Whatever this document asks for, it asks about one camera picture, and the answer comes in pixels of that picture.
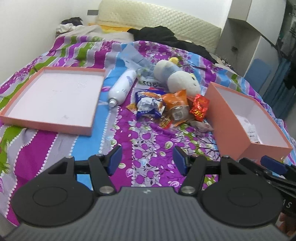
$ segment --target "blue gripper pad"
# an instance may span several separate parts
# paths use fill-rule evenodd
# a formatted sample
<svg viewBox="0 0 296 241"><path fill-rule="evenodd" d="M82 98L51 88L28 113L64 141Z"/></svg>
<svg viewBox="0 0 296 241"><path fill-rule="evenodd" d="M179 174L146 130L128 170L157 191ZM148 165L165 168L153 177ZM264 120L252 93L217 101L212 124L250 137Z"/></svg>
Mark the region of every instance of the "blue gripper pad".
<svg viewBox="0 0 296 241"><path fill-rule="evenodd" d="M185 159L188 158L188 156L185 154L185 152L179 147L175 146L173 149L173 160L179 170L179 172L186 176L188 173L188 168L186 166Z"/></svg>
<svg viewBox="0 0 296 241"><path fill-rule="evenodd" d="M105 158L108 163L107 173L109 176L112 176L115 173L119 163L121 162L122 147L116 146L115 148L113 148L113 150L111 152L109 152L108 155L106 155Z"/></svg>
<svg viewBox="0 0 296 241"><path fill-rule="evenodd" d="M285 164L282 164L269 156L263 156L260 163L262 166L275 172L276 174L279 174L280 176L285 175L288 171Z"/></svg>

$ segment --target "bottle cap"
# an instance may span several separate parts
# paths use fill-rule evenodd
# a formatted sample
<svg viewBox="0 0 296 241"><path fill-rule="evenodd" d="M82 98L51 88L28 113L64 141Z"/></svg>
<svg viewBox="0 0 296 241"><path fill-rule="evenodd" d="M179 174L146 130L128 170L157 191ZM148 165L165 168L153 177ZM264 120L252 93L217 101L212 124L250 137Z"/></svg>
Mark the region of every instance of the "bottle cap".
<svg viewBox="0 0 296 241"><path fill-rule="evenodd" d="M115 99L109 100L109 107L113 108L117 105L117 101Z"/></svg>

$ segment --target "circular plate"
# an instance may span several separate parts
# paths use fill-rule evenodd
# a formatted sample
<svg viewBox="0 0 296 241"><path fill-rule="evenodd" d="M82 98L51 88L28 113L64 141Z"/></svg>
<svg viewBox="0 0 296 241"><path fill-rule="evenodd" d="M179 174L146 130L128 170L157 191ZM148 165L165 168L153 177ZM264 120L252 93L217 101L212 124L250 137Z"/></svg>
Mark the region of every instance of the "circular plate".
<svg viewBox="0 0 296 241"><path fill-rule="evenodd" d="M13 211L21 221L41 227L71 223L86 214L92 204L92 192L65 175L31 181L12 199Z"/></svg>
<svg viewBox="0 0 296 241"><path fill-rule="evenodd" d="M201 201L214 219L244 228L275 222L283 205L275 188L250 175L232 175L209 186Z"/></svg>

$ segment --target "ridged surface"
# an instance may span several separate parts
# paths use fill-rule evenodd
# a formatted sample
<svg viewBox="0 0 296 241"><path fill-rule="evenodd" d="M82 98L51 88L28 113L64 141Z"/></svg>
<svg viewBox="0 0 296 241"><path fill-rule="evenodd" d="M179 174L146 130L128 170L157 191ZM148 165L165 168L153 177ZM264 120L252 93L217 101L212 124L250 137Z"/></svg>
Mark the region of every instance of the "ridged surface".
<svg viewBox="0 0 296 241"><path fill-rule="evenodd" d="M186 13L128 0L102 0L98 23L113 26L168 27L180 40L190 40L214 53L220 39L221 28Z"/></svg>
<svg viewBox="0 0 296 241"><path fill-rule="evenodd" d="M209 217L173 188L122 188L80 220L58 228L20 225L8 241L286 241L276 227L238 229Z"/></svg>

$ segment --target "bed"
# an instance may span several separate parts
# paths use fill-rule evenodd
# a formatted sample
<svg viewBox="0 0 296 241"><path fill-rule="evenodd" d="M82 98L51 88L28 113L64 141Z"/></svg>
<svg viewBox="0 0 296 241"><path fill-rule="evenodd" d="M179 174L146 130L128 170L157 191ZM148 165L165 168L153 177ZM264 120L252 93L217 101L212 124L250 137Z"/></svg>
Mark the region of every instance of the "bed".
<svg viewBox="0 0 296 241"><path fill-rule="evenodd" d="M215 51L221 33L220 28L187 14L152 4L125 0L103 0L97 24L134 28L165 25L174 31L178 38L201 44L210 52ZM256 99L274 118L294 148L284 160L285 163L295 164L296 144L289 136L284 122L275 118L271 108L244 78L215 67L210 61L185 50L147 41L132 44L153 63L178 57L185 65L183 70L195 74L202 86L202 93L206 92L210 82L216 82ZM180 146L188 154L198 153L205 155L209 160L220 160L219 150L211 133L199 133L186 124L163 132L148 118L137 122L134 114L126 106L131 103L133 94L143 88L140 83L136 83L122 106L109 109L108 91L126 70L124 62L118 58L118 54L125 47L126 44L114 39L106 41L103 37L90 33L83 36L73 33L61 35L49 52L37 57L1 86L0 109L42 67L104 68L107 72L91 137L7 126L1 123L0 212L14 225L18 225L18 221L10 200L15 191L64 156L72 155L76 160L86 160L97 153L107 154L115 145L121 145L123 158L111 177L117 189L122 186L171 186L178 190L184 177L178 172L172 158L174 146ZM77 179L92 189L89 176L78 175ZM206 176L204 188L216 181L217 176Z"/></svg>

